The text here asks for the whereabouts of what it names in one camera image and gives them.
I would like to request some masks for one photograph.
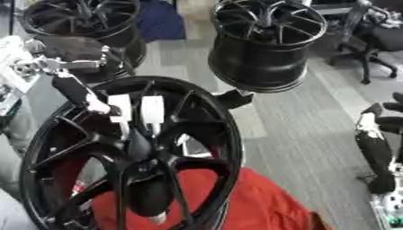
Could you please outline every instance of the person's leg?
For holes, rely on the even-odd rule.
[[[31,106],[24,98],[20,109],[4,131],[5,135],[0,136],[0,189],[17,199],[22,157],[36,129]]]
[[[18,180],[22,159],[11,147],[6,135],[0,135],[0,189],[19,197]]]
[[[23,206],[5,191],[0,189],[0,229],[2,230],[34,230]]]
[[[5,134],[15,150],[24,154],[36,130],[37,125],[32,116],[31,106],[26,98],[22,98],[21,108],[10,122]]]

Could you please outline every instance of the black wheel rim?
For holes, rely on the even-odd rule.
[[[230,37],[271,46],[299,46],[320,38],[326,20],[315,10],[295,1],[264,3],[226,0],[212,11],[217,30]]]
[[[165,92],[176,98],[177,100],[172,100],[172,103],[167,105],[167,108],[170,109],[166,110],[169,111],[166,116],[166,124],[157,138],[157,149],[161,151],[147,161],[132,164],[132,159],[128,159],[122,152],[124,143],[117,140],[117,134],[114,132],[116,128],[111,126],[101,128],[102,122],[92,123],[90,120],[94,117],[72,107],[70,103],[65,104],[40,128],[22,164],[22,201],[35,224],[40,229],[96,229],[83,226],[80,221],[74,217],[68,217],[68,215],[73,213],[78,205],[98,194],[112,190],[117,200],[115,207],[118,210],[118,226],[116,229],[126,229],[123,224],[125,223],[123,210],[127,205],[127,196],[122,193],[123,187],[127,186],[128,179],[133,180],[132,177],[137,169],[145,163],[161,166],[167,178],[172,182],[171,189],[175,199],[180,203],[183,213],[183,221],[172,229],[190,229],[194,225],[201,225],[209,221],[211,216],[216,215],[228,200],[229,193],[235,185],[242,155],[237,126],[228,111],[202,88],[172,78],[137,76],[136,78],[115,80],[102,84],[98,88],[104,89],[109,94],[130,93],[134,108],[133,115],[136,115],[139,98],[143,95]],[[189,119],[189,116],[193,116],[192,109],[189,109],[193,103],[198,103],[197,107],[201,106],[202,111],[205,111],[202,116],[196,116],[195,120]],[[61,125],[69,128],[63,128],[63,138],[58,137],[58,132],[53,132]],[[131,126],[139,127],[137,121],[133,121]],[[215,157],[200,159],[178,157],[178,155],[172,154],[172,143],[183,133],[194,137],[208,148],[215,148],[214,151],[217,153]],[[67,146],[60,144],[62,139],[67,138],[74,139],[75,144]],[[62,147],[56,153],[51,153],[50,149],[54,145]],[[103,152],[101,149],[97,149],[97,146],[107,150]],[[58,195],[56,195],[55,183],[56,180],[60,180],[59,175],[79,173],[77,168],[80,166],[72,167],[72,165],[83,165],[90,157],[98,159],[103,164],[107,172],[106,176],[88,185],[85,190],[72,198],[70,196],[71,186],[76,178],[74,176],[73,179],[64,178],[62,179],[64,180],[63,186],[67,189],[61,190],[58,186]],[[119,180],[116,179],[116,174],[110,176],[110,173],[121,168],[122,162],[128,161],[130,164],[127,164],[128,166],[119,173]],[[191,213],[181,192],[176,173],[185,169],[200,168],[214,171],[218,175],[218,179],[210,195]],[[81,214],[83,217],[91,217],[88,210]]]
[[[29,7],[22,25],[36,34],[108,34],[124,30],[139,12],[137,0],[44,0]]]

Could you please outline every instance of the robotic arm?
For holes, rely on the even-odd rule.
[[[4,116],[38,81],[40,76],[53,77],[52,84],[77,107],[108,116],[119,116],[120,109],[107,103],[107,96],[81,82],[70,69],[98,68],[106,65],[109,48],[99,48],[96,60],[62,61],[47,54],[58,53],[39,40],[23,42],[17,36],[0,39],[0,116]]]

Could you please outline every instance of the gray carpet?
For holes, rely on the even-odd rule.
[[[194,82],[211,92],[230,89],[207,66],[214,30],[208,1],[180,1],[188,40],[148,45],[139,75],[166,75]],[[310,52],[309,71],[302,86],[275,94],[258,94],[252,105],[232,111],[246,148],[246,166],[275,181],[306,208],[317,211],[334,229],[378,229],[365,186],[355,179],[367,172],[355,142],[353,127],[360,111],[372,102],[403,91],[403,74],[387,78],[374,66],[372,84],[359,83],[362,69],[354,62],[328,66],[332,38]],[[383,55],[399,65],[402,54]],[[45,120],[64,99],[42,78],[30,92],[34,115]]]

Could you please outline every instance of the wheel spoke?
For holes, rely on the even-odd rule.
[[[245,13],[247,13],[249,16],[251,16],[252,19],[253,19],[255,22],[259,21],[259,17],[257,17],[257,15],[256,15],[254,12],[252,12],[251,10],[249,10],[248,8],[244,7],[243,5],[241,5],[241,4],[238,3],[238,2],[234,2],[234,5],[236,5],[237,7],[239,7],[240,9],[242,9]]]
[[[179,116],[179,114],[181,113],[181,111],[188,105],[189,100],[191,99],[191,97],[194,95],[194,91],[191,90],[189,91],[182,99],[181,101],[177,104],[176,108],[173,110],[172,114],[171,114],[171,118],[175,117],[177,118]]]
[[[101,178],[98,181],[90,184],[83,191],[79,192],[75,196],[71,197],[68,201],[66,201],[61,207],[59,207],[55,212],[48,215],[46,219],[51,220],[54,219],[56,223],[65,226],[69,225],[71,222],[70,219],[67,219],[68,216],[71,216],[71,213],[77,211],[80,205],[85,204],[87,201],[95,198],[96,196],[103,194],[107,191],[112,190],[112,185],[106,180],[106,177]]]
[[[82,134],[84,134],[86,137],[89,137],[90,134],[87,130],[85,130],[85,128],[83,128],[82,126],[78,125],[77,123],[75,123],[73,120],[62,117],[62,116],[57,116],[56,119],[58,121],[62,121],[65,122],[67,125],[69,125],[70,127],[80,131]]]
[[[144,89],[141,91],[141,93],[139,95],[136,96],[136,98],[134,99],[134,102],[132,102],[132,107],[133,108],[137,108],[140,103],[141,103],[141,99],[147,94],[149,93],[149,91],[151,90],[151,87],[155,84],[156,82],[154,81],[149,81],[146,85],[146,87],[144,87]]]
[[[226,160],[198,157],[179,157],[176,160],[175,168],[178,171],[188,169],[209,169],[218,176],[227,177],[231,172],[230,164]]]
[[[41,19],[43,18],[63,18],[63,17],[68,17],[71,16],[71,13],[66,13],[66,12],[55,12],[54,9],[49,9],[49,10],[44,10],[40,11],[37,13],[31,14],[31,19],[35,20],[36,18],[40,17]]]
[[[307,12],[307,11],[308,11],[308,9],[299,9],[299,10],[296,10],[296,11],[291,12],[291,14],[292,14],[292,15],[295,15],[295,14],[298,14],[298,13],[305,13],[305,12]]]
[[[55,164],[56,162],[59,162],[59,161],[61,161],[63,159],[66,159],[66,158],[72,156],[73,154],[76,153],[77,150],[79,150],[81,148],[84,148],[84,147],[87,147],[87,146],[90,146],[93,143],[94,143],[94,141],[91,138],[86,138],[86,139],[80,141],[79,143],[77,143],[77,144],[75,144],[73,146],[70,146],[70,147],[68,147],[68,148],[66,148],[66,149],[54,154],[53,156],[51,156],[49,158],[46,158],[45,160],[43,160],[43,161],[41,161],[39,163],[34,164],[31,167],[31,170],[38,171],[38,170],[43,169],[45,167],[50,167],[53,164]]]
[[[94,12],[94,14],[98,17],[99,21],[101,22],[101,25],[103,26],[104,29],[108,29],[108,19],[106,18],[105,13],[101,12]]]
[[[284,34],[284,27],[279,26],[276,30],[276,39],[278,44],[282,44],[282,35]]]
[[[175,199],[178,201],[179,206],[181,207],[182,219],[185,220],[185,223],[187,225],[191,225],[194,222],[194,219],[192,217],[189,205],[187,204],[179,180],[176,176],[176,171],[169,165],[169,163],[164,163],[164,165],[167,179],[171,182],[171,190],[174,193]]]
[[[248,28],[248,30],[247,30],[247,32],[246,32],[246,34],[245,34],[245,39],[250,39],[250,36],[252,35],[252,32],[254,31],[254,29],[255,29],[255,23],[252,23],[250,26],[249,26],[249,28]]]
[[[232,21],[232,22],[224,22],[224,23],[221,24],[221,26],[229,26],[229,25],[245,24],[245,23],[249,23],[249,22],[246,22],[243,19],[239,19],[239,20],[235,20],[235,21]]]
[[[126,2],[126,1],[104,1],[103,4],[129,4],[129,5],[134,5],[131,2]]]
[[[225,122],[219,120],[200,122],[180,121],[159,134],[157,142],[161,145],[169,145],[170,143],[174,143],[175,139],[182,134],[187,134],[205,146],[214,146],[215,143],[220,141],[225,127]]]
[[[317,22],[317,21],[314,21],[314,20],[312,20],[312,19],[310,19],[310,18],[306,18],[306,17],[294,15],[294,14],[292,14],[291,17],[292,17],[292,18],[296,18],[296,19],[303,20],[303,21],[305,21],[305,22],[314,23],[314,24],[316,24],[316,25],[322,25],[322,23]]]
[[[290,29],[290,30],[293,30],[293,31],[296,31],[296,32],[298,32],[298,33],[300,33],[300,34],[307,35],[307,36],[309,36],[310,38],[312,38],[312,37],[315,36],[315,35],[313,35],[313,34],[310,34],[310,33],[306,32],[306,31],[303,31],[303,30],[300,30],[300,29],[298,29],[298,28],[295,28],[295,27],[293,27],[293,26],[291,26],[291,25],[283,25],[283,27],[285,27],[285,28],[287,28],[287,29]]]
[[[126,230],[126,208],[125,208],[125,188],[124,188],[124,172],[119,175],[113,192],[115,196],[117,230]]]
[[[56,8],[56,9],[58,9],[58,10],[67,11],[67,12],[69,12],[69,13],[72,13],[72,12],[73,12],[72,10],[70,10],[70,9],[64,7],[64,6],[57,5],[57,4],[46,4],[46,6],[51,6],[51,7],[54,7],[54,8]]]
[[[56,20],[54,22],[44,24],[44,25],[40,26],[40,28],[44,31],[52,32],[52,31],[59,29],[66,22],[68,22],[68,18],[62,18],[62,19]]]

